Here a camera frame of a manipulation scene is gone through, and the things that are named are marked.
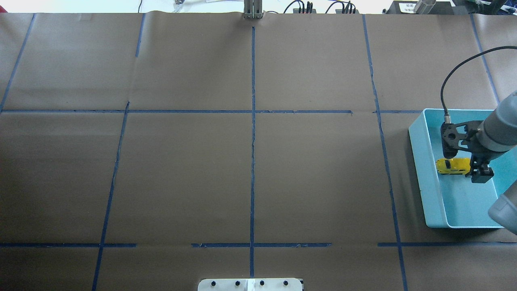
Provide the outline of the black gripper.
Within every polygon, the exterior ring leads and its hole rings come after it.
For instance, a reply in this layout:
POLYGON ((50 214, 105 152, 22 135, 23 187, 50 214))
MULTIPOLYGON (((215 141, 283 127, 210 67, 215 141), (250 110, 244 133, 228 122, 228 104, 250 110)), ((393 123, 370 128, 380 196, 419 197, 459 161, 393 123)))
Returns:
POLYGON ((489 167, 494 152, 479 143, 471 143, 469 149, 471 150, 471 182, 486 183, 494 176, 493 169, 489 167))

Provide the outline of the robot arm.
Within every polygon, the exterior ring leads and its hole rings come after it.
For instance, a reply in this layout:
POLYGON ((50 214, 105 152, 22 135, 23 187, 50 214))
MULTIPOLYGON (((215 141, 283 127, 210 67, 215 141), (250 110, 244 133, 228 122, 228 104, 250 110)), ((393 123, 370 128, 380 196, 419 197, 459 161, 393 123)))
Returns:
MULTIPOLYGON (((479 150, 471 155, 471 182, 489 181, 494 175, 489 162, 516 147, 516 106, 516 92, 513 92, 477 126, 473 142, 479 150)), ((517 232, 516 191, 516 182, 513 181, 488 210, 493 221, 513 234, 517 232)))

